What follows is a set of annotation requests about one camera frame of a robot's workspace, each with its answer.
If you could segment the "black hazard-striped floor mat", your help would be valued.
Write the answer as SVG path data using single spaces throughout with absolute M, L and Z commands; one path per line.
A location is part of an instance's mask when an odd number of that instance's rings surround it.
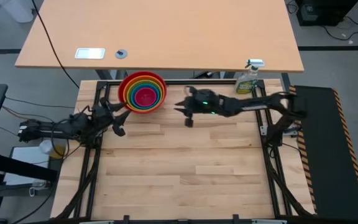
M 300 85 L 289 90 L 306 109 L 297 142 L 314 212 L 358 220 L 358 163 L 337 91 Z

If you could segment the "clear plastic cup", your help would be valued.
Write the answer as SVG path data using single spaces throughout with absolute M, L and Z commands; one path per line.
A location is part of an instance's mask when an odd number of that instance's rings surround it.
M 43 140 L 39 144 L 39 149 L 43 154 L 54 159 L 61 159 L 65 155 L 65 147 L 57 144 L 53 145 L 52 141 L 49 139 Z

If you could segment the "clear spray bottle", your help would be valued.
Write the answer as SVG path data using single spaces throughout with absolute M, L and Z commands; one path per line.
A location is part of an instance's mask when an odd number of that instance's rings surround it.
M 241 73 L 234 86 L 234 92 L 237 94 L 251 93 L 257 83 L 259 68 L 265 67 L 262 59 L 248 59 L 245 65 L 245 71 Z

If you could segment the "white bin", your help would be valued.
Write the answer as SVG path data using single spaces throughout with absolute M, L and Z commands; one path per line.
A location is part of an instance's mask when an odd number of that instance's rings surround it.
M 31 0 L 0 0 L 0 6 L 18 23 L 27 23 L 34 19 Z

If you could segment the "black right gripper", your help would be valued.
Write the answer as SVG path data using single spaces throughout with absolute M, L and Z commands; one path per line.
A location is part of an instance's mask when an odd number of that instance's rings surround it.
M 219 113 L 221 111 L 220 97 L 209 89 L 197 90 L 194 86 L 184 87 L 185 98 L 175 103 L 175 106 L 186 106 L 186 108 L 175 108 L 185 115 L 185 126 L 193 127 L 193 114 L 195 113 Z

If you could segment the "magenta plastic bowl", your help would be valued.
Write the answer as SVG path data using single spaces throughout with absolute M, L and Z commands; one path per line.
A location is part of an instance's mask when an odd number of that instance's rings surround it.
M 142 87 L 136 91 L 134 99 L 138 106 L 149 107 L 154 104 L 157 94 L 152 88 Z

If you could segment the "light wooden desk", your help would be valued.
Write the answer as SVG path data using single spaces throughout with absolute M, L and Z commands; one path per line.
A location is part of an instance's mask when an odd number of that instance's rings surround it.
M 304 70 L 284 0 L 44 0 L 16 66 L 241 71 L 254 58 Z

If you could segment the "black computer tower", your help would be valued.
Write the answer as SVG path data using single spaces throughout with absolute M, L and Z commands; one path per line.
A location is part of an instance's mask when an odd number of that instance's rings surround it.
M 358 0 L 295 0 L 301 26 L 336 26 Z

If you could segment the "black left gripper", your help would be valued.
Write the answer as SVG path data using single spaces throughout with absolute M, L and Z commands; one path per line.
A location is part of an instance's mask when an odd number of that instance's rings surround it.
M 93 105 L 91 122 L 88 128 L 89 133 L 98 133 L 108 126 L 112 125 L 112 130 L 118 136 L 124 136 L 126 133 L 123 129 L 123 125 L 130 115 L 131 111 L 125 111 L 118 116 L 113 115 L 114 112 L 125 107 L 125 103 L 112 104 L 105 97 L 100 98 L 101 105 Z

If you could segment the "blue plastic bowl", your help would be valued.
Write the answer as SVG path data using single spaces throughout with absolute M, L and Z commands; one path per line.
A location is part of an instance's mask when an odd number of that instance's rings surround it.
M 134 99 L 134 96 L 135 96 L 135 93 L 137 90 L 139 90 L 140 88 L 142 87 L 149 87 L 149 88 L 152 88 L 156 94 L 157 94 L 157 99 L 155 100 L 154 104 L 152 106 L 149 106 L 149 107 L 140 107 L 136 104 L 135 102 L 135 99 Z M 137 109 L 142 109 L 142 110 L 146 110 L 146 109 L 151 109 L 153 106 L 155 106 L 159 100 L 160 100 L 160 97 L 162 96 L 161 94 L 161 90 L 159 87 L 157 87 L 156 85 L 154 84 L 149 84 L 149 83 L 144 83 L 144 84 L 140 84 L 140 85 L 137 85 L 136 87 L 133 88 L 133 90 L 131 91 L 130 95 L 129 95 L 129 99 L 130 99 L 130 102 L 132 103 L 132 105 L 137 108 Z

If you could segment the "black aluminium frame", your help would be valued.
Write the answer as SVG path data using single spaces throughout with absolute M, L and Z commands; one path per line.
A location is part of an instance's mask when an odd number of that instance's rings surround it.
M 130 115 L 123 137 L 103 134 L 96 185 L 85 191 L 80 215 L 191 224 L 295 213 L 267 175 L 260 139 L 260 127 L 280 114 L 197 114 L 187 128 L 175 109 L 187 85 L 234 96 L 231 80 L 169 80 L 159 109 Z

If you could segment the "green plastic bowl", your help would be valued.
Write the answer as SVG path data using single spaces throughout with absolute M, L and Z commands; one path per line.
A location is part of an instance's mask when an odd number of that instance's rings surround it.
M 130 102 L 130 99 L 129 99 L 129 95 L 130 95 L 131 91 L 133 90 L 133 88 L 136 87 L 137 85 L 144 84 L 144 83 L 149 83 L 149 84 L 154 84 L 154 85 L 156 85 L 157 87 L 160 88 L 161 94 L 162 94 L 162 96 L 160 97 L 159 102 L 158 102 L 155 106 L 153 106 L 151 109 L 146 109 L 146 110 L 142 110 L 142 109 L 137 109 L 137 108 L 135 108 L 135 107 L 132 105 L 132 103 Z M 131 84 L 131 85 L 127 88 L 127 91 L 126 91 L 126 93 L 125 93 L 125 99 L 126 99 L 128 108 L 129 108 L 130 110 L 136 111 L 136 112 L 141 112 L 141 111 L 147 112 L 147 111 L 152 111 L 152 110 L 156 109 L 156 108 L 160 105 L 160 103 L 163 101 L 163 97 L 164 97 L 164 88 L 162 88 L 162 87 L 158 84 L 158 82 L 155 82 L 155 81 L 152 81 L 152 80 L 139 80 L 139 81 L 136 81 L 136 82 L 134 82 L 133 84 Z

